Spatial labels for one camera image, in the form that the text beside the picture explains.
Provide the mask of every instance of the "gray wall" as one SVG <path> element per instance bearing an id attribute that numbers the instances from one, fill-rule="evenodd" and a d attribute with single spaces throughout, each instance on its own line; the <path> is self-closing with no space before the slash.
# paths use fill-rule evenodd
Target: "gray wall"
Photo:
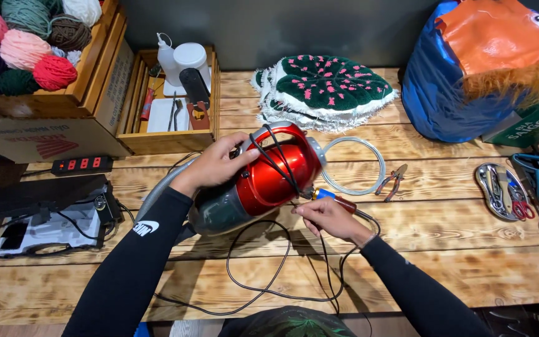
<path id="1" fill-rule="evenodd" d="M 406 64 L 438 0 L 122 0 L 126 39 L 157 49 L 213 44 L 222 70 L 252 70 L 299 54 L 338 55 L 369 66 Z M 522 0 L 539 11 L 539 0 Z"/>

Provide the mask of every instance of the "red handled pliers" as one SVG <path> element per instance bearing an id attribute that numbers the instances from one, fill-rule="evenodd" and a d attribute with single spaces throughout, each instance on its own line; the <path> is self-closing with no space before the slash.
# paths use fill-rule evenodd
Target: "red handled pliers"
<path id="1" fill-rule="evenodd" d="M 376 195 L 380 195 L 381 190 L 386 186 L 386 184 L 394 179 L 394 187 L 392 188 L 392 191 L 388 194 L 388 196 L 384 199 L 384 202 L 387 203 L 391 201 L 392 197 L 396 194 L 398 191 L 398 186 L 401 184 L 401 180 L 404 180 L 405 178 L 402 177 L 403 174 L 405 174 L 405 171 L 407 171 L 407 165 L 403 164 L 398 168 L 396 171 L 392 171 L 392 174 L 384 179 L 378 189 L 376 190 Z"/>

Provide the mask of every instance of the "red scissors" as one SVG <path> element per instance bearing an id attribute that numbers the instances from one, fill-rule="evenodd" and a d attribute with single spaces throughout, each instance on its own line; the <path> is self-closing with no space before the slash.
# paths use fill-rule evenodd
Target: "red scissors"
<path id="1" fill-rule="evenodd" d="M 511 193 L 513 197 L 513 213 L 519 220 L 533 219 L 535 218 L 535 213 L 532 207 L 524 200 L 524 197 L 521 193 L 515 192 Z"/>

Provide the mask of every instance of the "gray flexible hose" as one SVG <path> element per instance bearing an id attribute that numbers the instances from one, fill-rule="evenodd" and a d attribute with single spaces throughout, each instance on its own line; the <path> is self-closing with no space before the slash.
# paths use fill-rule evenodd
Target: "gray flexible hose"
<path id="1" fill-rule="evenodd" d="M 384 180 L 384 178 L 386 177 L 386 163 L 384 162 L 384 157 L 381 156 L 380 151 L 378 151 L 378 149 L 376 149 L 375 146 L 373 146 L 372 144 L 370 144 L 370 142 L 368 142 L 368 141 L 366 141 L 364 139 L 360 139 L 360 138 L 357 138 L 357 137 L 340 137 L 340 138 L 337 138 L 337 139 L 333 140 L 328 145 L 326 145 L 326 147 L 323 149 L 324 153 L 327 153 L 328 150 L 334 144 L 337 144 L 337 143 L 340 143 L 340 142 L 361 143 L 361 144 L 367 146 L 370 150 L 372 150 L 374 152 L 374 154 L 376 155 L 376 157 L 378 158 L 378 162 L 380 163 L 380 174 L 378 175 L 378 180 L 376 181 L 376 183 L 370 189 L 365 189 L 363 191 L 354 191 L 352 189 L 348 189 L 348 188 L 340 186 L 334 180 L 332 180 L 332 178 L 330 178 L 330 176 L 328 175 L 328 173 L 326 172 L 325 169 L 322 171 L 323 180 L 325 180 L 328 183 L 328 185 L 334 187 L 335 189 L 339 190 L 340 192 L 350 194 L 350 195 L 365 195 L 365 194 L 369 194 L 369 193 L 372 193 L 373 191 L 377 190 L 378 187 L 380 186 L 380 184 L 382 183 L 382 181 Z"/>
<path id="2" fill-rule="evenodd" d="M 161 193 L 168 187 L 169 183 L 174 180 L 180 174 L 183 172 L 188 165 L 191 165 L 193 161 L 195 161 L 196 158 L 192 158 L 191 160 L 187 161 L 186 164 L 177 166 L 172 172 L 168 173 L 167 176 L 163 177 L 157 185 L 149 192 L 149 195 L 145 198 L 145 201 L 143 201 L 143 204 L 141 205 L 141 209 L 138 210 L 137 217 L 134 219 L 135 223 L 140 221 L 140 219 L 145 215 L 145 213 L 153 206 L 155 201 L 159 198 Z"/>

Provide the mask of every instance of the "wooden table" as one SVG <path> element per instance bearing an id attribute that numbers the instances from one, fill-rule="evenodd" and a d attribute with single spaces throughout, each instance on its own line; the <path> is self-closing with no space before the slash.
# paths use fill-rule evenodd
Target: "wooden table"
<path id="1" fill-rule="evenodd" d="M 396 69 L 376 72 L 397 87 Z M 260 125 L 258 95 L 249 85 L 251 72 L 222 73 L 221 134 L 252 132 Z M 462 144 L 435 143 L 420 136 L 409 123 L 400 100 L 383 109 L 367 125 L 346 133 L 367 139 L 386 159 L 387 171 L 407 163 L 408 171 L 395 202 L 384 196 L 346 196 L 382 225 L 382 238 L 408 261 L 434 277 L 468 306 L 539 303 L 538 221 L 505 222 L 485 207 L 474 181 L 475 168 L 485 162 L 510 167 L 507 156 L 516 148 L 494 146 L 479 140 Z M 341 134 L 309 132 L 325 146 Z M 108 174 L 114 195 L 131 210 L 165 175 L 179 155 L 129 157 L 117 161 Z M 370 187 L 377 179 L 375 156 L 361 145 L 340 144 L 327 154 L 328 172 L 353 189 Z M 35 164 L 29 170 L 48 168 Z M 41 174 L 31 179 L 47 179 Z M 327 188 L 321 177 L 316 186 Z M 284 206 L 277 220 L 287 226 L 294 249 L 272 289 L 306 297 L 326 297 L 330 292 L 321 244 L 300 218 Z M 75 252 L 49 258 L 0 260 L 0 325 L 64 323 L 68 321 L 86 283 L 116 243 L 131 229 L 120 226 L 116 236 L 99 251 Z M 235 233 L 221 237 L 188 239 L 172 250 L 157 291 L 208 310 L 229 311 L 240 307 L 255 293 L 236 286 L 226 274 L 225 258 Z M 324 234 L 329 262 L 352 244 Z M 276 226 L 256 226 L 241 237 L 231 261 L 237 280 L 264 287 L 285 252 L 287 241 Z M 348 286 L 339 297 L 341 312 L 400 310 L 384 284 L 363 256 L 348 257 L 344 266 Z M 263 295 L 242 317 L 260 310 L 299 305 L 334 312 L 330 303 L 292 301 Z M 212 318 L 197 310 L 152 299 L 143 320 Z"/>

